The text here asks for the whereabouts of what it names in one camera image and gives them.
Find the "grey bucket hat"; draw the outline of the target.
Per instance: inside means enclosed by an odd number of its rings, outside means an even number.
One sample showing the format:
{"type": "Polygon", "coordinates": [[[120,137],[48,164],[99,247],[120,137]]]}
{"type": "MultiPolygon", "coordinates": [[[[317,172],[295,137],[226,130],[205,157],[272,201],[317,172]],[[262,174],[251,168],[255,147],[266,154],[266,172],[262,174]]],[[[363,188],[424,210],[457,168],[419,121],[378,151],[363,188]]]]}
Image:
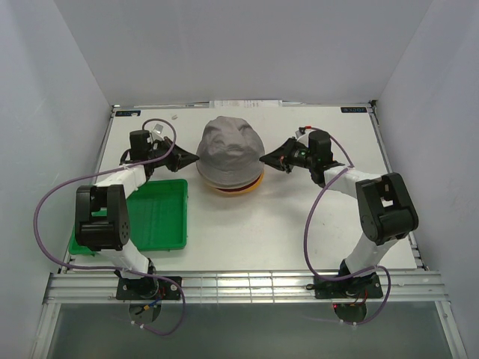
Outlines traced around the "grey bucket hat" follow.
{"type": "Polygon", "coordinates": [[[196,167],[217,188],[241,188],[263,173],[264,154],[260,136],[246,120],[219,116],[204,127],[196,167]]]}

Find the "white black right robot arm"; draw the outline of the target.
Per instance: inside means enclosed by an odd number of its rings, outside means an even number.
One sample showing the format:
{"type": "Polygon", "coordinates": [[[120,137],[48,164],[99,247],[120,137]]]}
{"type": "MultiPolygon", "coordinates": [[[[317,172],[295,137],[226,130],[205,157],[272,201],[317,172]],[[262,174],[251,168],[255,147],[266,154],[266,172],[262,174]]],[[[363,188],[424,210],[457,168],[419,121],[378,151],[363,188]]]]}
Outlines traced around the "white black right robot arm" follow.
{"type": "Polygon", "coordinates": [[[260,161],[285,173],[304,168],[321,188],[321,195],[331,190],[357,201],[362,230],[359,241],[341,262],[337,277],[315,274],[343,295],[355,297],[371,282],[387,252],[418,228],[419,220],[400,174],[369,174],[357,170],[351,161],[342,164],[332,151],[337,143],[328,132],[305,126],[260,161]]]}

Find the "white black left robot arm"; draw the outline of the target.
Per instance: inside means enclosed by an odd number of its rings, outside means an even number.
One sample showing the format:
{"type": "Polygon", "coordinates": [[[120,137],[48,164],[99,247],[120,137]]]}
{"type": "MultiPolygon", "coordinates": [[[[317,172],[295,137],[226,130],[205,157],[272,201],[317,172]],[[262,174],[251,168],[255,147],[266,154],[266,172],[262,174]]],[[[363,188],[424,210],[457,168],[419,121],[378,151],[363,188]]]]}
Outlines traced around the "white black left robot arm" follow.
{"type": "Polygon", "coordinates": [[[78,187],[74,238],[112,262],[118,299],[177,299],[177,285],[154,277],[144,252],[186,246],[188,183],[150,178],[157,168],[177,172],[199,158],[146,129],[132,131],[129,143],[117,172],[78,187]]]}

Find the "beige bucket hat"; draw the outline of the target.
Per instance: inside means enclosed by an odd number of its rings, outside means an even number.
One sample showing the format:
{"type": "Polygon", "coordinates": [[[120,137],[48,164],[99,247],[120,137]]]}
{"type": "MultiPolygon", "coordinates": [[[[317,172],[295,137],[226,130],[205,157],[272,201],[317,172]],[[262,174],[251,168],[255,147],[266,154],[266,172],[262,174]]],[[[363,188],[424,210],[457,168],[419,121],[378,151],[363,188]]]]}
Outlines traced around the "beige bucket hat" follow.
{"type": "Polygon", "coordinates": [[[223,188],[219,187],[218,185],[214,184],[214,183],[211,183],[211,182],[204,182],[204,184],[210,188],[213,188],[215,190],[219,190],[219,191],[222,191],[224,190],[223,188]]]}

